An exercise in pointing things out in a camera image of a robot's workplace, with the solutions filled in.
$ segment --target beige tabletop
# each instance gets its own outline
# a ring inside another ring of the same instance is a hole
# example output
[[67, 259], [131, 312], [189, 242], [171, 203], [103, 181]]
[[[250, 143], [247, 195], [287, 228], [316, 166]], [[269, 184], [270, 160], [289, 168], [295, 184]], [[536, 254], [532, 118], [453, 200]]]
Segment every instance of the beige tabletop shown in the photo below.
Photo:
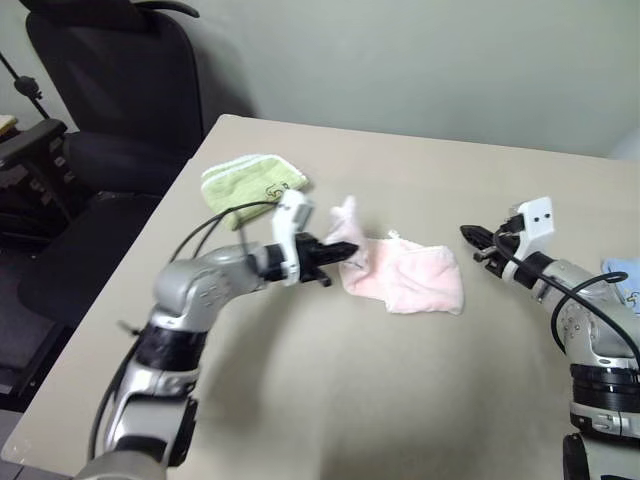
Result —
[[[308, 230], [354, 194], [366, 233], [395, 229], [448, 245], [460, 264], [460, 316], [391, 315], [332, 288], [272, 285], [223, 310], [202, 357], [187, 461], [171, 478], [547, 479], [562, 477], [569, 367], [549, 316], [524, 289], [471, 259], [467, 223], [496, 227], [509, 206], [550, 195], [550, 254], [597, 272], [640, 254], [636, 164], [536, 150], [221, 117], [60, 356], [2, 457], [75, 474], [98, 400], [144, 325], [151, 287], [176, 244], [211, 215], [200, 173], [274, 152], [313, 181]], [[248, 229], [271, 241], [269, 216]], [[209, 247], [236, 243], [220, 230]], [[328, 272], [337, 280], [336, 268]]]

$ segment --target green towel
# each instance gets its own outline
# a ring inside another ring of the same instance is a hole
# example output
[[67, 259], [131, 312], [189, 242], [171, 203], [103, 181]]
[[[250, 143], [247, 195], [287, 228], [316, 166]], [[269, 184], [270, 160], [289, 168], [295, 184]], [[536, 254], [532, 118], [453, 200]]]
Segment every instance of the green towel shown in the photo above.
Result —
[[[202, 174], [202, 196], [214, 212], [261, 200], [277, 202], [286, 189], [299, 190], [309, 183], [297, 168], [278, 155], [244, 155], [207, 169]], [[271, 208], [259, 205], [227, 215], [224, 222], [235, 230]]]

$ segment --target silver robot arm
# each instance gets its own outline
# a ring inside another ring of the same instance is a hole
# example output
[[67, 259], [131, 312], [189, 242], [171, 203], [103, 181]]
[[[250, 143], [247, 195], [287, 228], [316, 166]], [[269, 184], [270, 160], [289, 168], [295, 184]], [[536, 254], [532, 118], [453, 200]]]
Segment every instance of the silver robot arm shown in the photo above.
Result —
[[[478, 249], [476, 261], [486, 261], [485, 268], [503, 281], [529, 289], [552, 315], [552, 334], [573, 377], [570, 419], [580, 430], [564, 439], [565, 479], [640, 479], [640, 318], [620, 302], [611, 285], [544, 254], [554, 232], [547, 197], [512, 209], [495, 234], [477, 225], [461, 231]], [[543, 278], [577, 293], [583, 302]]]
[[319, 266], [353, 255], [355, 245], [323, 245], [302, 230], [312, 205], [287, 191], [274, 215], [278, 243], [223, 247], [167, 265], [158, 276], [156, 305], [117, 386], [106, 424], [103, 454], [77, 479], [166, 478], [186, 458], [195, 427], [192, 397], [198, 364], [220, 310], [236, 297], [266, 287], [331, 281]]

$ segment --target black cable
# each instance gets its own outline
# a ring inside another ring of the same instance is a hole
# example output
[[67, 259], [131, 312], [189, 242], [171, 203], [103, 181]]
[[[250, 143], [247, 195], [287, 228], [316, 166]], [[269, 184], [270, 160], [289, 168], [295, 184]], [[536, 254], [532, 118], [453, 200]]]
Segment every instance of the black cable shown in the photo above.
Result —
[[2, 64], [5, 66], [5, 68], [9, 72], [9, 74], [13, 77], [13, 80], [14, 80], [13, 86], [16, 88], [16, 90], [18, 90], [18, 92], [20, 94], [24, 95], [25, 97], [27, 97], [31, 101], [33, 106], [36, 107], [36, 110], [38, 110], [38, 112], [40, 112], [40, 115], [42, 115], [45, 119], [49, 118], [49, 114], [46, 112], [46, 110], [44, 108], [42, 108], [42, 105], [40, 105], [40, 103], [37, 100], [37, 98], [42, 98], [42, 96], [33, 97], [31, 95], [26, 95], [25, 93], [20, 91], [20, 89], [16, 86], [16, 85], [18, 85], [18, 82], [20, 82], [20, 78], [21, 77], [18, 76], [18, 73], [13, 69], [13, 67], [11, 66], [9, 61], [4, 57], [2, 52], [0, 52], [0, 62], [2, 62]]
[[[236, 212], [238, 210], [242, 210], [243, 208], [254, 207], [257, 205], [277, 205], [277, 204], [278, 202], [258, 201], [258, 202], [249, 202], [242, 205], [237, 205], [235, 207], [227, 208], [223, 212], [211, 217], [209, 220], [207, 220], [206, 222], [202, 223], [201, 225], [196, 227], [194, 230], [192, 230], [191, 233], [189, 233], [189, 235], [187, 235], [185, 239], [182, 242], [180, 242], [180, 245], [178, 245], [178, 248], [176, 248], [176, 250], [173, 252], [173, 254], [171, 255], [171, 259], [169, 260], [169, 263], [173, 262], [178, 257], [178, 255], [180, 254], [182, 249], [185, 247], [185, 245], [189, 243], [189, 241], [194, 236], [196, 236], [198, 232], [202, 231], [204, 228], [211, 225], [211, 227], [205, 233], [205, 235], [200, 240], [200, 242], [198, 242], [198, 246], [196, 247], [196, 250], [193, 254], [193, 258], [196, 258], [200, 253], [200, 250], [204, 246], [205, 242], [207, 241], [207, 238], [209, 238], [213, 230], [218, 226], [218, 224], [222, 221], [222, 219], [226, 215]], [[242, 239], [243, 248], [245, 249], [245, 252], [246, 252], [246, 244], [244, 239], [245, 238], [244, 230], [242, 230], [242, 222], [239, 222], [239, 225], [240, 225], [240, 236]], [[102, 423], [102, 417], [104, 416], [104, 412], [107, 408], [107, 404], [109, 403], [111, 396], [117, 392], [120, 386], [120, 383], [122, 382], [122, 378], [124, 377], [125, 371], [127, 369], [127, 365], [133, 358], [139, 343], [140, 343], [140, 336], [138, 336], [138, 339], [135, 341], [135, 343], [131, 346], [127, 354], [124, 356], [124, 358], [120, 362], [120, 365], [118, 365], [118, 369], [116, 370], [116, 373], [111, 378], [111, 381], [107, 386], [107, 389], [104, 391], [104, 394], [100, 399], [100, 404], [98, 405], [96, 416], [94, 417], [93, 423], [91, 425], [91, 432], [89, 433], [89, 449], [87, 454], [89, 461], [93, 460], [96, 457], [98, 431], [100, 430], [100, 424]]]
[[[618, 283], [626, 280], [627, 278], [629, 278], [629, 275], [627, 275], [625, 272], [603, 273], [602, 275], [598, 275], [597, 277], [590, 278], [589, 280], [578, 284], [577, 286], [573, 287], [571, 291], [574, 293], [578, 293], [583, 288], [593, 285], [594, 283], [598, 283], [601, 281], [605, 281], [607, 283]], [[564, 344], [562, 343], [562, 340], [560, 340], [560, 336], [558, 335], [558, 314], [560, 313], [560, 310], [562, 310], [562, 307], [564, 307], [565, 303], [569, 301], [569, 299], [570, 297], [567, 295], [562, 297], [562, 299], [556, 305], [556, 308], [553, 309], [553, 313], [551, 314], [551, 336], [553, 336], [553, 340], [556, 342], [556, 345], [558, 345], [558, 348], [562, 350], [562, 353], [564, 354], [566, 354], [567, 352], [565, 351]]]
[[17, 80], [18, 73], [13, 69], [9, 61], [4, 57], [4, 55], [2, 55], [2, 52], [0, 52], [0, 62], [2, 62], [2, 64], [5, 66], [5, 68], [9, 72], [9, 75], [11, 75], [14, 80]]
[[133, 358], [138, 345], [140, 344], [140, 336], [136, 339], [134, 344], [131, 346], [127, 354], [120, 361], [120, 365], [118, 365], [118, 369], [116, 373], [111, 378], [107, 389], [102, 394], [102, 398], [100, 399], [100, 403], [98, 404], [98, 410], [96, 411], [96, 416], [93, 418], [93, 423], [91, 424], [91, 431], [89, 433], [89, 450], [87, 452], [87, 457], [89, 461], [93, 460], [96, 457], [96, 445], [98, 443], [98, 431], [100, 430], [100, 424], [102, 423], [102, 417], [104, 416], [104, 411], [107, 409], [107, 404], [109, 403], [109, 399], [111, 395], [113, 395], [120, 386], [120, 382], [122, 382], [122, 378], [124, 377], [124, 373], [127, 369], [127, 365]]
[[613, 331], [615, 331], [618, 335], [620, 335], [620, 337], [622, 337], [622, 339], [625, 341], [625, 343], [628, 345], [628, 347], [633, 352], [633, 356], [635, 357], [635, 360], [636, 360], [638, 366], [640, 366], [640, 349], [634, 343], [633, 339], [629, 336], [629, 334], [622, 327], [620, 327], [620, 325], [618, 325], [616, 322], [614, 322], [606, 313], [604, 313], [598, 307], [593, 305], [590, 301], [582, 298], [577, 293], [572, 292], [570, 289], [568, 289], [564, 285], [556, 282], [553, 278], [548, 277], [547, 275], [538, 272], [536, 269], [532, 268], [531, 266], [529, 266], [528, 264], [526, 264], [525, 262], [523, 262], [519, 258], [514, 257], [513, 254], [511, 254], [504, 247], [504, 245], [502, 244], [502, 241], [500, 240], [500, 234], [501, 233], [505, 233], [505, 232], [502, 229], [498, 229], [498, 231], [493, 234], [493, 244], [495, 245], [496, 249], [498, 250], [498, 252], [500, 252], [500, 254], [503, 257], [505, 257], [507, 260], [515, 263], [516, 265], [518, 265], [519, 268], [522, 268], [523, 270], [525, 270], [530, 275], [534, 275], [535, 277], [539, 278], [540, 280], [542, 280], [546, 284], [552, 286], [553, 288], [555, 288], [557, 290], [560, 290], [566, 296], [568, 296], [569, 298], [571, 298], [572, 300], [574, 300], [575, 302], [579, 303], [584, 308], [589, 310], [590, 312], [592, 312], [595, 315], [597, 315], [598, 317], [600, 317], [604, 323], [609, 325], [613, 329]]
[[211, 236], [211, 234], [213, 233], [213, 231], [216, 229], [216, 227], [221, 221], [222, 221], [222, 217], [218, 218], [216, 221], [214, 221], [211, 224], [211, 226], [209, 227], [209, 230], [205, 232], [205, 234], [202, 236], [202, 238], [198, 242], [198, 245], [196, 246], [196, 249], [193, 251], [193, 255], [191, 256], [191, 258], [198, 258], [198, 256], [200, 255], [200, 251], [202, 250], [202, 247], [204, 247], [204, 244], [207, 242], [207, 240], [209, 239], [209, 237]]
[[[277, 202], [267, 202], [267, 201], [249, 202], [249, 203], [244, 203], [242, 205], [236, 205], [235, 207], [229, 207], [226, 210], [224, 210], [223, 212], [221, 212], [221, 213], [219, 213], [217, 215], [214, 215], [209, 220], [207, 220], [206, 222], [204, 222], [203, 224], [199, 225], [194, 230], [192, 230], [191, 233], [189, 233], [189, 235], [187, 235], [185, 237], [185, 239], [182, 242], [180, 242], [180, 245], [178, 245], [178, 248], [176, 248], [176, 250], [171, 255], [171, 258], [169, 259], [169, 263], [173, 262], [176, 258], [178, 258], [178, 255], [180, 255], [180, 252], [182, 251], [182, 249], [185, 247], [185, 245], [187, 243], [189, 243], [189, 241], [193, 237], [195, 237], [200, 231], [205, 229], [207, 226], [211, 225], [216, 220], [222, 220], [222, 218], [224, 218], [226, 215], [228, 215], [228, 214], [230, 214], [232, 212], [235, 212], [237, 210], [242, 210], [243, 208], [255, 207], [255, 206], [258, 206], [258, 205], [277, 205], [277, 204], [278, 204]], [[210, 231], [207, 232], [205, 237], [208, 238], [208, 236], [213, 231], [213, 228], [209, 229]]]
[[240, 217], [238, 216], [238, 235], [240, 236], [240, 246], [242, 247], [242, 253], [244, 253], [245, 260], [249, 258], [249, 248], [247, 247], [247, 234], [244, 231], [244, 225], [240, 221]]

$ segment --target gray wall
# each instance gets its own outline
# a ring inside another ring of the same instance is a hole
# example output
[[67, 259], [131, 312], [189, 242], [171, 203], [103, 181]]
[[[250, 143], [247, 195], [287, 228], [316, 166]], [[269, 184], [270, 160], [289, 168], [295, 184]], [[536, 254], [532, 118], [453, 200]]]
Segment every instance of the gray wall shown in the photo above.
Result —
[[[607, 155], [640, 123], [637, 0], [187, 1], [202, 17], [174, 17], [197, 50], [208, 125], [252, 111]], [[62, 115], [22, 7], [0, 13], [3, 51]], [[2, 109], [37, 118], [6, 79]]]

